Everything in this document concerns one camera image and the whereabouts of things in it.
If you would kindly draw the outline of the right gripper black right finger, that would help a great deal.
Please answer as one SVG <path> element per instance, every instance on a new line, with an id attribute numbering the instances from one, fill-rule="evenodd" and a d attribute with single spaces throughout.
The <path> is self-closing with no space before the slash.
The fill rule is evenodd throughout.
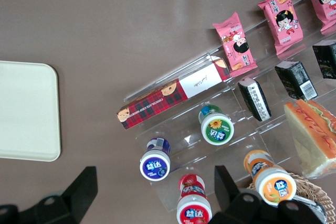
<path id="1" fill-rule="evenodd" d="M 277 209 L 252 190 L 240 191 L 224 165 L 214 168 L 214 186 L 221 210 L 209 223 L 278 223 Z"/>

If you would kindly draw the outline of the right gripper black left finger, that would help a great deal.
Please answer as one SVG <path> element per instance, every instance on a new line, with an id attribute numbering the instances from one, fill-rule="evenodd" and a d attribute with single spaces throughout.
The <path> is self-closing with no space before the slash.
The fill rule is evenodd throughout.
<path id="1" fill-rule="evenodd" d="M 97 169 L 87 166 L 61 195 L 19 213 L 19 223 L 80 223 L 98 193 Z"/>

